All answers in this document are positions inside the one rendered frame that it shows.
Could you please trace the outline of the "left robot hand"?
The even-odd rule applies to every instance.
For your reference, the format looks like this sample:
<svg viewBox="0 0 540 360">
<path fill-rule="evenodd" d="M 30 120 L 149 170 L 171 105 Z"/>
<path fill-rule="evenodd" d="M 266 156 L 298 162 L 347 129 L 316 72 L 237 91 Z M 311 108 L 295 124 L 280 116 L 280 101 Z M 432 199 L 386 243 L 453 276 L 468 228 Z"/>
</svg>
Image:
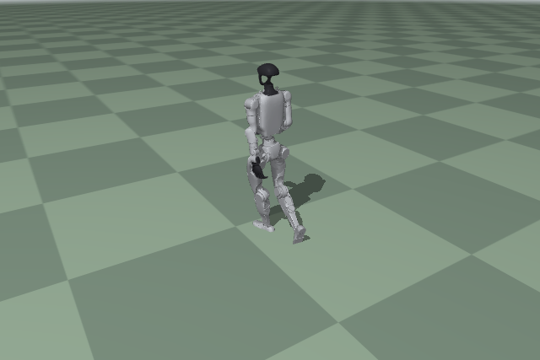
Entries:
<svg viewBox="0 0 540 360">
<path fill-rule="evenodd" d="M 260 159 L 259 157 L 257 156 L 256 157 L 256 163 L 252 163 L 252 172 L 255 173 L 255 176 L 258 177 L 259 179 L 266 179 L 267 177 L 264 176 L 264 174 L 262 173 L 262 169 L 260 167 Z"/>
</svg>

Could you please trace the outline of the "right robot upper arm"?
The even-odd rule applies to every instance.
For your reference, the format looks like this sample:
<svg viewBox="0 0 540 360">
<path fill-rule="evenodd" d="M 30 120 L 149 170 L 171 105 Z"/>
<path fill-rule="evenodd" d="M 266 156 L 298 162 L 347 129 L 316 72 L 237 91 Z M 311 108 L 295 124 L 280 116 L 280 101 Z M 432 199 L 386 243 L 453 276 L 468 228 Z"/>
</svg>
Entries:
<svg viewBox="0 0 540 360">
<path fill-rule="evenodd" d="M 291 108 L 291 98 L 292 95 L 289 91 L 281 90 L 284 95 L 284 108 L 283 108 L 283 127 L 292 125 L 292 108 Z"/>
</svg>

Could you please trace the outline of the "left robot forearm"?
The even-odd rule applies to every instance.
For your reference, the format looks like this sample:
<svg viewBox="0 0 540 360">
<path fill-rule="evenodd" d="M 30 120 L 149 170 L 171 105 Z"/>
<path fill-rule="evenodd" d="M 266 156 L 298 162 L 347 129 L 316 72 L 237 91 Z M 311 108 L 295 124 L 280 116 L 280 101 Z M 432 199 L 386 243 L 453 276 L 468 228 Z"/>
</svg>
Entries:
<svg viewBox="0 0 540 360">
<path fill-rule="evenodd" d="M 254 131 L 251 128 L 246 129 L 245 131 L 247 141 L 249 143 L 249 149 L 250 149 L 250 160 L 252 163 L 256 163 L 256 157 L 259 156 L 259 149 L 258 149 L 258 138 L 256 137 Z"/>
</svg>

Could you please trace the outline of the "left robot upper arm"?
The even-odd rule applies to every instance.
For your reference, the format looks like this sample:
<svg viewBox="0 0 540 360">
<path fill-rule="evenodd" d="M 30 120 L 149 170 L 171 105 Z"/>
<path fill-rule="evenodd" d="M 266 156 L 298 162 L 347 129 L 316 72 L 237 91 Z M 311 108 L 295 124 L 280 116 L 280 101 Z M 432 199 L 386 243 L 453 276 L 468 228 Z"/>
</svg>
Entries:
<svg viewBox="0 0 540 360">
<path fill-rule="evenodd" d="M 257 109 L 259 107 L 260 97 L 254 96 L 246 99 L 244 106 L 246 109 L 246 117 L 250 126 L 246 129 L 251 128 L 255 135 L 257 134 Z"/>
</svg>

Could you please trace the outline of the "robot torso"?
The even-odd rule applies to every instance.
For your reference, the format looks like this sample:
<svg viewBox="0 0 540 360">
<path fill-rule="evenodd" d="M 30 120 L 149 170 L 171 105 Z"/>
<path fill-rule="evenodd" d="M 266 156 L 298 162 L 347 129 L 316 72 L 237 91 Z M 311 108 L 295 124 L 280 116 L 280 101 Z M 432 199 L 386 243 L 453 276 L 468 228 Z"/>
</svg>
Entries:
<svg viewBox="0 0 540 360">
<path fill-rule="evenodd" d="M 275 141 L 274 134 L 279 133 L 284 118 L 284 93 L 277 89 L 278 94 L 265 95 L 263 92 L 254 94 L 260 97 L 259 107 L 256 110 L 257 133 L 261 134 L 262 144 L 259 145 L 259 152 L 264 152 L 267 156 L 266 163 L 275 160 L 281 155 L 280 143 Z"/>
</svg>

